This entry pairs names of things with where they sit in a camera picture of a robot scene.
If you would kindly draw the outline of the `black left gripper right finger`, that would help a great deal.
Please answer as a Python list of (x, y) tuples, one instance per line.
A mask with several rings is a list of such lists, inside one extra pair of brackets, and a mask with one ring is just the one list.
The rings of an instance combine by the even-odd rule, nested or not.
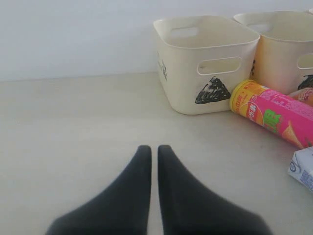
[(157, 150), (158, 193), (166, 235), (270, 235), (259, 215), (245, 210), (203, 185), (171, 146)]

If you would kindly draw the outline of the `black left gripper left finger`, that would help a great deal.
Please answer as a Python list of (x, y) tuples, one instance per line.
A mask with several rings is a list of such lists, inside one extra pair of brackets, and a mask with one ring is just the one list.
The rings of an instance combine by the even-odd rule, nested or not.
[(99, 195), (57, 218), (48, 235), (145, 235), (151, 198), (152, 151), (141, 145)]

